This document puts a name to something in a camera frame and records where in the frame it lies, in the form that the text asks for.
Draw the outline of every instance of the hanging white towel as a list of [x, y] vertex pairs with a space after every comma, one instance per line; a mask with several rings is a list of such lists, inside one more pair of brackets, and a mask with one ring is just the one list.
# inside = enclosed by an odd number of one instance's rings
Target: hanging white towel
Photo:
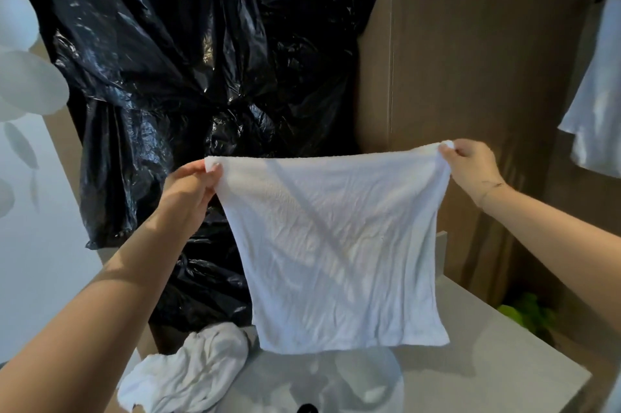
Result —
[[435, 229], [439, 144], [338, 158], [206, 158], [235, 236], [261, 347], [280, 354], [448, 343]]
[[127, 411], [202, 413], [229, 389], [248, 357], [248, 339], [233, 323], [190, 333], [171, 356], [152, 354], [119, 386], [117, 399]]
[[606, 0], [595, 53], [559, 129], [581, 167], [621, 177], [621, 0]]

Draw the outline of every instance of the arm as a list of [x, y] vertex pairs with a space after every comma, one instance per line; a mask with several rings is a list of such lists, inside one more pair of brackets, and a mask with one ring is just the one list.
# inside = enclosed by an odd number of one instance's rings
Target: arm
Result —
[[511, 189], [485, 143], [440, 152], [455, 182], [621, 333], [621, 238]]
[[166, 180], [159, 206], [101, 272], [0, 370], [7, 413], [102, 412], [164, 289], [198, 229], [222, 173], [204, 161]]

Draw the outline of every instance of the forearm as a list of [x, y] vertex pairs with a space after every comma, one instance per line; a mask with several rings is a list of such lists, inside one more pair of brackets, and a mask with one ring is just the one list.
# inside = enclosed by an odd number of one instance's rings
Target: forearm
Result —
[[507, 186], [483, 210], [621, 332], [621, 238]]
[[0, 371], [3, 411], [103, 411], [186, 240], [161, 218], [137, 229]]

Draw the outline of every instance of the black plastic bag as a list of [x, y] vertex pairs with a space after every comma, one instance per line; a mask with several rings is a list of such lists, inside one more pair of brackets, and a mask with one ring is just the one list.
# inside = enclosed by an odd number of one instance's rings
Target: black plastic bag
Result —
[[[32, 1], [71, 87], [89, 248], [122, 244], [185, 162], [357, 150], [356, 37], [375, 0]], [[215, 202], [151, 321], [188, 331], [251, 311]]]

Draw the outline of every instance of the thin bracelet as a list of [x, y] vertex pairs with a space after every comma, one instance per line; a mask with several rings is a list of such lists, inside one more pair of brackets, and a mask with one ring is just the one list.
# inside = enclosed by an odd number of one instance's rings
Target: thin bracelet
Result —
[[485, 197], [487, 197], [487, 195], [492, 192], [494, 189], [498, 189], [499, 187], [502, 187], [503, 185], [505, 185], [504, 182], [496, 182], [492, 187], [490, 187], [489, 189], [487, 189], [485, 191], [485, 194], [483, 194], [483, 196], [479, 199], [479, 203], [477, 204], [477, 206], [480, 209], [483, 209], [483, 200], [485, 200]]

